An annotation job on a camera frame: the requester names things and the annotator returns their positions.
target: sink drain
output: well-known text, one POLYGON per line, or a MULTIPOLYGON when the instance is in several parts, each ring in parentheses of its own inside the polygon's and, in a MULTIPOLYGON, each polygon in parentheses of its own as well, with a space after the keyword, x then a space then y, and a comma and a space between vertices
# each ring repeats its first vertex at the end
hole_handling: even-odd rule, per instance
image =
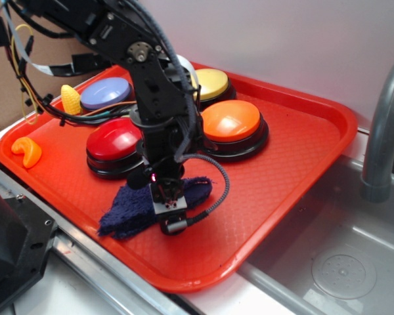
POLYGON ((351 247, 337 247, 321 253, 313 263, 315 283, 339 299, 357 299, 370 292, 376 282, 372 262, 351 247))

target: tray rim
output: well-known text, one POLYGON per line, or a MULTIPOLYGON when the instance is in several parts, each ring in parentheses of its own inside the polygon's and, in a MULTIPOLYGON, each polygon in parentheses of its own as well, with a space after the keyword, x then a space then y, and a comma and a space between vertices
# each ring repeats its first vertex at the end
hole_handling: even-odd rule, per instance
MULTIPOLYGON (((201 64, 193 64, 196 69, 208 68, 201 64)), ((83 82, 81 85, 76 87, 76 89, 78 91, 82 91, 84 88, 86 88, 88 84, 91 84, 94 81, 101 79, 102 76, 108 74, 118 74, 119 72, 125 73, 125 71, 126 70, 119 66, 113 66, 99 73, 90 80, 83 82)), ((86 232, 89 237, 91 237, 101 246, 103 246, 105 250, 116 256, 117 259, 121 260, 135 272, 137 272, 136 270, 139 269, 140 272, 137 273, 140 276, 142 276, 146 281, 161 289, 162 291, 172 293, 189 293, 193 291, 199 291, 220 282, 227 276, 230 276, 245 261, 245 259, 250 255, 250 253, 262 242, 262 240, 270 233, 270 231, 278 224, 278 222, 280 222, 280 220, 287 215, 288 211, 297 203, 300 197, 303 196, 306 191, 308 191, 312 187, 312 185, 322 176, 322 174, 325 173, 329 166, 331 166, 331 164, 333 164, 333 162, 338 159, 340 154, 351 143, 357 133, 357 120, 354 113, 349 108, 340 103, 327 100, 318 96, 313 96, 307 93, 295 91, 293 89, 273 85, 271 83, 263 82, 260 80, 244 77, 235 73, 226 73, 230 77, 232 84, 238 84, 238 86, 240 86, 240 84, 250 86, 255 94, 261 92, 265 93, 265 91, 268 90, 272 97, 276 97, 277 99, 281 100, 281 102, 275 102, 270 99, 269 101, 330 121, 338 128, 340 132, 340 140, 332 148, 332 150, 327 153, 324 159, 321 160, 313 169, 311 169, 308 175, 301 182, 299 182, 299 184, 289 195, 286 196, 286 199, 283 200, 280 205, 271 213, 271 215, 264 220, 261 226, 256 231, 254 231, 254 233, 249 238, 247 238, 247 240, 242 244, 242 246, 238 248, 234 255, 222 264, 222 272, 212 272, 202 277, 189 279, 187 281, 169 279, 155 272, 152 268, 149 268, 149 266, 146 266, 144 263, 142 263, 142 260, 140 259, 135 261, 134 264, 132 264, 133 262, 131 261, 129 261, 129 264, 127 264, 125 261, 118 258, 114 253, 116 253, 117 250, 120 248, 125 250, 125 248, 122 247, 122 243, 128 242, 128 240, 118 242, 110 238, 100 238, 90 233, 90 231, 85 231, 84 228, 82 228, 82 230, 84 230, 84 232, 86 232), (296 104, 299 109, 295 109, 293 106, 286 105, 291 103, 296 104), (304 107, 304 105, 306 104, 311 104, 311 106, 304 107), (318 111, 317 108, 316 111, 315 107, 317 107, 318 105, 322 106, 323 109, 327 110, 318 111)), ((52 104, 56 104, 57 102, 58 98, 54 99, 52 104)), ((31 178, 27 171, 20 173, 20 166, 15 164, 14 161, 7 157, 6 153, 4 152, 6 148, 4 143, 8 141, 8 139, 11 137, 22 137, 23 135, 29 134, 32 131, 36 130, 38 127, 48 123, 52 119, 53 118, 51 116, 42 115, 39 117, 38 123, 34 126, 28 125, 26 122, 22 121, 21 123, 15 125, 12 129, 10 129, 6 134, 4 134, 0 140, 0 162, 28 185, 30 185, 30 182, 35 182, 35 179, 31 178)), ((42 189, 36 188, 35 190, 40 195, 44 193, 41 193, 42 189)), ((74 216, 78 216, 79 220, 84 220, 86 218, 88 221, 91 221, 91 219, 89 217, 86 217, 84 214, 74 214, 74 216)))

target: red button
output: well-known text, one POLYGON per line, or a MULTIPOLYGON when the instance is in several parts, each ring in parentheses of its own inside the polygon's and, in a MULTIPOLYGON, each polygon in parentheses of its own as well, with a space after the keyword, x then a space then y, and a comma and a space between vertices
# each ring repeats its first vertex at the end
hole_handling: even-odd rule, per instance
POLYGON ((112 161, 129 156, 141 139, 139 128, 129 118, 116 118, 96 128, 87 139, 86 148, 95 159, 112 161))

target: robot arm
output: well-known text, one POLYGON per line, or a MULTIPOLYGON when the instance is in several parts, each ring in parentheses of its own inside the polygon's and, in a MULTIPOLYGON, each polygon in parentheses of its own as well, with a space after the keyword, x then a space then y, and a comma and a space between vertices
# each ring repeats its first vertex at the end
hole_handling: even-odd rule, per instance
POLYGON ((72 33, 82 44, 131 74, 137 107, 133 123, 142 132, 138 151, 144 170, 132 188, 150 184, 162 232, 186 227, 182 155, 202 143, 202 120, 195 90, 169 42, 136 0, 19 0, 24 12, 43 16, 72 33))

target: yellow corn toy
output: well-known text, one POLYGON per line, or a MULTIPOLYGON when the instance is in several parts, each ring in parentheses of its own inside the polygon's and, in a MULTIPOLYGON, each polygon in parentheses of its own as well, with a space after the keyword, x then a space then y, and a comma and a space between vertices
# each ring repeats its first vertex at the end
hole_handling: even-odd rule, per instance
POLYGON ((80 94, 67 84, 61 86, 61 102, 67 114, 80 114, 80 94))

